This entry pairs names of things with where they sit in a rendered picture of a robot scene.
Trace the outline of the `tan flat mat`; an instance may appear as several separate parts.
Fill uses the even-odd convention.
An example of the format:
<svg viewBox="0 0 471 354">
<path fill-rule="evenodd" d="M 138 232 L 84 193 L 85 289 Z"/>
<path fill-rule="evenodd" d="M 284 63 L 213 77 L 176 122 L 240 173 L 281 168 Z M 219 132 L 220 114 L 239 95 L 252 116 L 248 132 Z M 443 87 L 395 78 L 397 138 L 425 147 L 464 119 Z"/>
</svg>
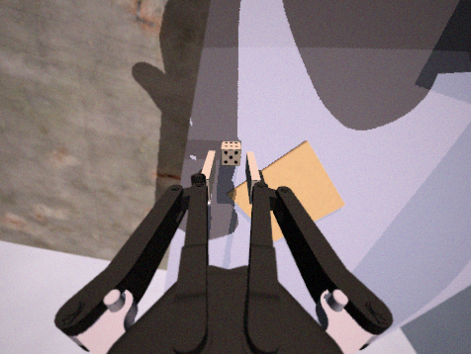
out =
<svg viewBox="0 0 471 354">
<path fill-rule="evenodd" d="M 345 206 L 307 140 L 261 172 L 269 188 L 290 188 L 313 221 Z M 228 192 L 228 196 L 251 218 L 246 181 Z M 276 241 L 284 236 L 273 211 L 270 212 L 273 241 Z"/>
</svg>

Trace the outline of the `white die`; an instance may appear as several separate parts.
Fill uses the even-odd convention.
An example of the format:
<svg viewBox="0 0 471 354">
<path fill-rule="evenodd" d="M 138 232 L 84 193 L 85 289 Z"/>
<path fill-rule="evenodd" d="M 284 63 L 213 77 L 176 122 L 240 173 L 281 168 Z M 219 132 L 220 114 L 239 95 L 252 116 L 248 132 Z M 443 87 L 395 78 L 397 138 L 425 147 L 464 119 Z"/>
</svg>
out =
<svg viewBox="0 0 471 354">
<path fill-rule="evenodd" d="M 223 166 L 240 166 L 240 154 L 240 142 L 222 142 L 221 163 Z"/>
</svg>

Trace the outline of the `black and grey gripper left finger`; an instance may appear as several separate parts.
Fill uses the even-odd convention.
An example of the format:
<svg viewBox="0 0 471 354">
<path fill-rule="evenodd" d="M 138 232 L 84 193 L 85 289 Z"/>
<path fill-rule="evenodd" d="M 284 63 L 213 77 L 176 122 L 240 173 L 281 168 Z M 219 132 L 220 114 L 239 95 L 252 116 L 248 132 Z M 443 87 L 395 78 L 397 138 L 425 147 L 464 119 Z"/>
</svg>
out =
<svg viewBox="0 0 471 354">
<path fill-rule="evenodd" d="M 208 337 L 208 204 L 215 175 L 216 151 L 209 151 L 192 186 L 167 188 L 107 268 L 59 308 L 55 326 L 83 350 L 106 354 L 135 322 L 138 303 L 188 210 L 169 341 L 175 354 L 200 354 Z"/>
</svg>

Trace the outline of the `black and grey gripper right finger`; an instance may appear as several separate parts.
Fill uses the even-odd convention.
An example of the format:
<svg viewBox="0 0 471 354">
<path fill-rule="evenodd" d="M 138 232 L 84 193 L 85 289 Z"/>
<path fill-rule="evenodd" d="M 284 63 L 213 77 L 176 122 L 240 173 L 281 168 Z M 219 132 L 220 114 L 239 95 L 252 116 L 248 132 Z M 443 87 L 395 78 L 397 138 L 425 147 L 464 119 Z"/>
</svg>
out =
<svg viewBox="0 0 471 354">
<path fill-rule="evenodd" d="M 270 211 L 316 303 L 322 328 L 344 354 L 366 348 L 392 325 L 389 308 L 346 269 L 293 191 L 286 186 L 268 187 L 249 151 L 245 176 L 252 205 L 246 320 L 250 351 L 277 354 L 284 339 Z"/>
</svg>

